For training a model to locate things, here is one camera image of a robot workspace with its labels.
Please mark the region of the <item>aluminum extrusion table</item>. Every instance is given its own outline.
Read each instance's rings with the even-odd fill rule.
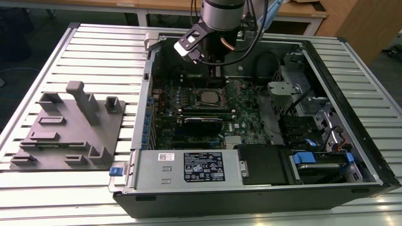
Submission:
[[[201,218],[132,219],[112,199],[108,172],[7,172],[40,106],[41,92],[64,92],[66,82],[85,83],[94,97],[117,96],[128,105],[114,161],[126,161],[144,71],[148,31],[181,29],[80,24],[66,29],[11,119],[0,135],[0,225],[402,225],[402,189],[353,200],[323,211]],[[336,38],[265,34],[313,44],[377,149],[402,182],[402,110],[349,45]],[[66,93],[61,98],[72,98]],[[124,184],[124,178],[114,186]]]

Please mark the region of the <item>wire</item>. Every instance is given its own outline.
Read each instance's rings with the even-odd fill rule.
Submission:
[[[224,37],[220,37],[220,43],[224,45],[224,47],[233,52],[235,51],[235,47],[232,47],[231,44],[228,44],[228,42],[225,41]]]
[[[40,72],[40,70],[37,70],[36,68],[29,68],[29,67],[15,67],[15,68],[5,69],[5,70],[0,71],[0,73],[6,72],[6,71],[13,71],[13,70],[32,70],[32,71]]]
[[[340,151],[341,146],[345,144],[345,138],[344,138],[344,136],[341,135],[341,133],[337,133],[337,135],[341,138],[341,143],[336,147],[336,152]]]
[[[198,21],[200,18],[198,18],[198,14],[196,12],[196,0],[193,0],[193,11],[194,11],[196,20]]]
[[[281,72],[280,72],[280,60],[279,60],[276,54],[275,54],[273,52],[271,52],[271,51],[267,49],[267,50],[264,50],[263,52],[260,52],[260,53],[253,57],[253,59],[252,59],[252,64],[253,64],[253,65],[252,65],[251,75],[253,75],[253,77],[257,77],[257,75],[256,75],[256,73],[255,73],[255,70],[257,69],[257,63],[259,63],[259,61],[260,61],[260,58],[261,58],[263,55],[265,55],[265,54],[269,54],[269,55],[272,55],[272,56],[275,57],[276,62],[277,62],[277,69],[276,69],[276,71],[275,71],[275,74],[276,74],[276,73],[280,73],[280,74],[281,74]]]
[[[305,90],[305,92],[299,96],[299,98],[296,99],[296,101],[289,105],[289,107],[287,108],[287,110],[284,111],[284,114],[287,114],[289,112],[289,110],[297,105],[297,103],[300,103],[300,101],[305,98],[305,96],[308,95],[308,93],[312,91],[312,87],[309,86],[309,88]]]
[[[333,129],[336,129],[339,126],[333,126],[329,130],[328,130],[328,134],[325,136],[324,142],[321,143],[321,151],[325,150],[327,148],[327,143],[328,143],[328,138],[331,137],[331,133],[333,131]]]
[[[283,134],[281,133],[279,133],[279,132],[275,132],[273,130],[271,130],[268,127],[267,127],[267,125],[264,124],[264,127],[268,129],[268,131],[271,131],[272,133],[275,133],[275,134],[279,134],[279,135],[281,135],[283,136]]]
[[[265,18],[267,18],[267,14],[268,14],[267,9],[268,9],[268,2],[267,2],[267,0],[265,0],[265,1],[264,1],[264,10],[263,10],[264,15],[263,15],[263,20],[261,20],[263,22],[261,22],[261,24],[260,24],[260,28],[259,28],[259,30],[257,30],[257,34],[256,34],[256,36],[255,36],[255,38],[253,38],[253,40],[252,40],[252,42],[251,42],[249,48],[248,48],[247,52],[243,54],[243,56],[241,56],[239,59],[236,59],[236,60],[233,60],[233,61],[231,61],[231,62],[225,62],[225,63],[209,63],[209,62],[205,62],[205,61],[200,61],[201,64],[209,65],[209,66],[227,66],[227,65],[232,65],[232,64],[240,62],[241,60],[244,60],[244,58],[248,56],[251,50],[253,49],[253,46],[256,45],[257,37],[259,37],[259,36],[261,35],[261,33],[263,33]]]
[[[193,0],[190,0],[190,7],[189,7],[189,23],[190,23],[190,26],[193,25],[193,22],[192,22],[192,5],[193,5]]]
[[[247,4],[249,2],[249,6],[251,6],[251,11],[252,11],[252,20],[253,20],[253,37],[256,36],[256,28],[257,28],[257,25],[256,25],[256,17],[255,17],[255,9],[253,9],[253,3],[252,3],[252,0],[247,0]],[[251,46],[251,43],[249,45],[245,47],[245,48],[240,48],[240,49],[235,49],[233,52],[244,52]]]

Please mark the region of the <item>warning label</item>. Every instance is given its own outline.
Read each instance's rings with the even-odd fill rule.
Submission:
[[[185,182],[224,181],[221,152],[184,153]]]

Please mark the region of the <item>white sticker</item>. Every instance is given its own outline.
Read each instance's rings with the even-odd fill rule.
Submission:
[[[311,17],[321,17],[321,18],[324,18],[324,17],[327,17],[327,15],[312,14]]]
[[[124,3],[117,3],[117,6],[128,6],[128,7],[133,7],[133,4],[124,4]]]
[[[158,153],[157,160],[158,161],[174,161],[174,154],[173,153]]]

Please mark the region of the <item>black cable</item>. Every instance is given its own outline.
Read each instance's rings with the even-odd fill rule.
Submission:
[[[189,23],[190,23],[190,26],[193,25],[193,22],[192,22],[192,4],[193,4],[193,0],[190,0],[190,7],[189,7]]]
[[[256,36],[255,36],[255,38],[253,38],[253,40],[251,42],[249,48],[248,48],[247,52],[243,54],[243,56],[239,59],[236,59],[236,60],[233,60],[231,62],[225,62],[225,63],[209,63],[209,62],[205,62],[205,61],[200,61],[201,64],[209,65],[209,66],[227,66],[227,65],[232,65],[232,64],[240,62],[241,60],[244,60],[244,58],[248,56],[251,50],[253,49],[253,46],[256,45],[257,37],[263,33],[265,17],[267,17],[267,14],[268,14],[267,10],[268,10],[268,1],[265,0],[264,1],[264,10],[263,10],[263,12],[264,12],[263,22],[260,24],[260,28],[257,30],[257,34],[256,34]]]
[[[321,143],[321,151],[325,150],[325,148],[327,148],[327,143],[328,143],[328,138],[331,137],[331,133],[332,133],[333,129],[336,129],[337,127],[339,127],[339,126],[333,126],[333,127],[328,130],[328,135],[327,135],[327,137],[325,137],[325,139],[324,139],[324,142]]]
[[[260,58],[265,55],[269,54],[275,57],[276,59],[276,63],[277,63],[277,69],[275,70],[275,72],[280,71],[280,60],[276,56],[276,54],[273,52],[271,52],[268,49],[264,50],[263,52],[260,52],[252,59],[252,68],[251,68],[251,75],[257,78],[256,72],[257,71],[257,63],[260,62]]]
[[[299,96],[299,98],[296,99],[296,101],[289,105],[289,107],[287,108],[287,110],[284,111],[284,114],[287,114],[289,112],[289,110],[297,105],[297,103],[300,103],[300,101],[305,98],[305,96],[308,95],[308,93],[312,91],[312,87],[309,86],[309,88],[305,90],[305,92]]]
[[[256,24],[256,17],[255,17],[255,9],[253,9],[253,4],[252,4],[252,0],[247,0],[247,7],[251,7],[251,12],[252,12],[252,20],[253,20],[253,37],[256,36],[256,29],[257,29],[257,24]],[[233,52],[239,53],[239,52],[244,52],[251,46],[251,43],[249,45],[245,47],[245,48],[241,48],[241,49],[237,49],[235,48],[233,49]]]
[[[193,0],[193,11],[194,11],[196,21],[198,21],[200,18],[198,18],[198,13],[196,12],[196,0]]]

